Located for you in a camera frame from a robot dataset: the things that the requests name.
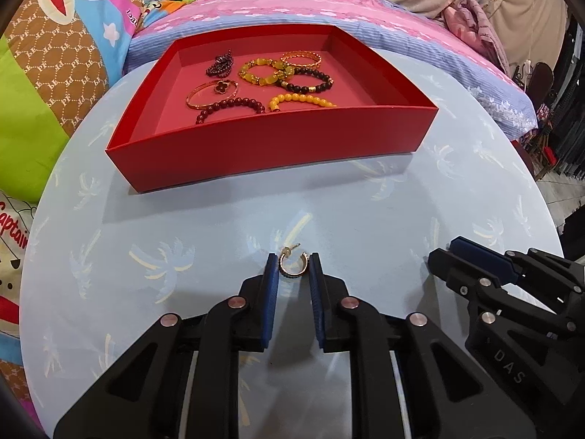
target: hoop earring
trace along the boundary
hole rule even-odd
[[[297,272],[297,273],[288,272],[283,266],[284,258],[290,257],[291,253],[293,252],[293,249],[295,247],[300,246],[300,245],[301,245],[301,243],[295,244],[294,246],[291,246],[291,247],[287,247],[287,246],[283,247],[283,250],[281,251],[280,257],[279,257],[279,269],[280,269],[280,272],[283,273],[284,277],[288,277],[291,279],[296,278],[296,277],[301,277],[306,272],[307,268],[309,267],[309,256],[306,252],[303,252],[301,254],[302,269],[300,272]]]

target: rose gold bangle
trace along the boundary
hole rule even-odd
[[[190,109],[195,109],[195,110],[207,109],[208,107],[213,105],[214,102],[211,102],[210,104],[197,104],[197,105],[192,104],[190,102],[192,96],[194,96],[200,90],[205,89],[206,87],[211,87],[211,86],[215,86],[214,92],[216,94],[224,95],[230,84],[233,84],[234,90],[229,96],[225,97],[224,99],[233,99],[233,97],[238,93],[238,83],[235,80],[232,80],[232,79],[222,79],[222,80],[218,80],[218,81],[212,80],[211,82],[206,82],[204,84],[201,84],[200,86],[197,86],[195,89],[193,89],[191,92],[189,92],[189,95],[186,97],[187,107],[189,107]]]
[[[295,64],[289,61],[290,58],[309,58],[315,61],[312,64]],[[316,52],[312,51],[289,51],[285,52],[280,58],[283,63],[287,63],[296,68],[318,69],[323,59]]]

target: amber bracelet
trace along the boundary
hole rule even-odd
[[[203,123],[207,116],[214,112],[217,112],[218,110],[227,109],[228,107],[235,106],[250,107],[251,109],[254,109],[258,114],[263,114],[266,112],[266,108],[262,105],[262,102],[258,102],[256,99],[248,99],[247,97],[244,97],[243,99],[239,97],[235,99],[223,99],[223,101],[215,102],[206,109],[202,110],[201,113],[197,116],[195,124]]]
[[[313,60],[315,62],[312,64],[295,64],[289,61],[290,58],[309,58],[310,60]],[[283,56],[280,58],[280,60],[283,61],[283,63],[290,64],[291,66],[294,66],[296,68],[319,69],[319,66],[321,65],[321,61],[323,61],[323,58],[321,58],[321,56],[318,55],[316,52],[312,51],[289,51],[285,52]]]
[[[272,66],[274,69],[276,69],[276,71],[274,71],[274,74],[268,77],[260,78],[249,72],[250,68],[254,66]],[[290,64],[279,60],[273,60],[270,58],[257,58],[255,60],[249,61],[245,63],[244,66],[242,66],[242,68],[240,69],[240,72],[238,72],[238,75],[242,79],[257,86],[266,86],[269,84],[274,84],[279,79],[287,79],[293,74],[294,68]]]
[[[314,97],[311,95],[304,95],[304,94],[280,94],[271,99],[268,103],[268,107],[270,107],[271,112],[280,112],[279,104],[281,102],[309,102],[310,104],[315,104],[321,107],[337,107],[337,105],[333,104],[332,102],[326,101],[325,99],[320,99],[318,97]]]
[[[235,96],[238,93],[238,83],[235,80],[231,80],[231,79],[222,79],[222,80],[218,80],[218,81],[212,80],[211,82],[206,82],[204,84],[201,84],[200,86],[197,86],[195,89],[193,89],[191,92],[189,92],[189,95],[186,97],[187,107],[189,107],[190,109],[195,109],[195,110],[201,110],[201,109],[208,108],[209,106],[213,105],[213,102],[211,104],[192,104],[190,102],[192,96],[194,96],[200,90],[205,89],[206,87],[210,87],[210,86],[215,86],[214,92],[216,94],[225,94],[227,91],[227,88],[229,87],[230,84],[233,84],[234,90],[227,98],[231,99],[231,98],[233,98],[233,96]]]
[[[333,79],[323,72],[307,69],[307,68],[294,68],[294,74],[307,74],[321,79],[323,84],[318,86],[295,86],[293,83],[279,79],[277,85],[280,85],[283,89],[289,90],[290,92],[296,92],[297,94],[306,94],[308,92],[323,92],[324,90],[331,89],[333,86]]]

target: red tray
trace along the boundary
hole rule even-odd
[[[195,125],[200,111],[189,109],[185,98],[212,80],[205,69],[228,49],[234,59],[228,78],[238,81],[238,97],[261,101],[267,110],[270,99],[286,91],[249,84],[238,77],[240,67],[257,57],[280,58],[286,51],[321,54],[320,70],[335,83],[318,96],[337,107],[283,102],[281,112],[266,114],[235,107]],[[272,71],[252,69],[258,76]],[[320,83],[308,75],[292,80]],[[219,99],[210,87],[192,102]],[[106,153],[143,192],[266,168],[415,151],[437,111],[400,71],[335,26],[246,26],[173,42],[134,95]]]

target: bracelet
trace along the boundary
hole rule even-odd
[[[291,63],[290,61],[287,61],[290,58],[309,58],[315,62],[312,64],[294,64],[294,63]],[[321,65],[321,61],[323,61],[323,59],[321,58],[320,55],[318,55],[316,52],[312,52],[312,51],[285,52],[283,54],[283,56],[280,58],[280,60],[283,61],[283,63],[290,64],[291,66],[294,66],[296,68],[306,68],[306,69],[318,69],[319,66]]]
[[[279,104],[281,102],[309,102],[311,104],[315,104],[321,107],[337,107],[337,105],[333,104],[332,102],[326,101],[325,99],[320,99],[318,97],[314,97],[311,95],[304,95],[304,94],[280,94],[276,97],[273,97],[271,101],[268,103],[268,107],[272,112],[280,112]]]
[[[191,102],[191,98],[192,96],[194,96],[197,92],[199,92],[201,89],[205,89],[206,87],[210,87],[210,86],[215,86],[214,92],[216,94],[225,94],[227,91],[227,88],[229,87],[230,84],[233,84],[234,86],[234,91],[227,97],[228,99],[233,98],[233,96],[235,96],[238,93],[238,83],[235,80],[231,80],[231,79],[222,79],[222,80],[212,80],[211,82],[206,82],[204,84],[201,84],[200,86],[197,86],[195,89],[193,89],[191,92],[189,92],[189,95],[186,97],[186,105],[187,107],[189,107],[190,109],[196,109],[196,110],[201,110],[201,109],[206,109],[209,106],[213,105],[213,102],[211,104],[192,104]]]
[[[258,76],[253,75],[251,72],[248,72],[251,67],[267,65],[272,66],[274,69],[276,69],[276,71],[274,71],[274,74],[266,78],[260,78]],[[242,79],[251,82],[252,84],[255,84],[257,86],[266,86],[268,84],[274,84],[279,79],[287,79],[293,74],[294,68],[289,63],[286,63],[286,61],[283,62],[279,60],[273,60],[270,58],[257,58],[255,60],[249,61],[248,63],[245,63],[244,66],[242,66],[242,68],[240,69],[240,72],[238,72],[238,75]]]
[[[203,123],[208,115],[217,112],[218,110],[227,109],[228,107],[234,106],[250,107],[251,109],[254,109],[258,114],[263,114],[266,112],[266,108],[262,105],[262,102],[258,102],[256,99],[248,99],[247,97],[243,99],[239,97],[235,99],[223,99],[223,101],[210,104],[209,107],[202,110],[201,113],[197,116],[195,124]]]
[[[216,76],[223,79],[230,72],[232,72],[232,65],[233,65],[232,50],[229,49],[226,54],[216,56],[215,63],[208,67],[205,73],[209,77]]]
[[[279,79],[277,85],[282,88],[289,90],[290,92],[296,92],[297,94],[306,94],[307,92],[323,92],[324,90],[331,89],[333,85],[333,79],[323,72],[319,72],[313,69],[307,68],[294,68],[294,74],[308,74],[324,81],[323,84],[318,86],[295,86],[285,80]]]

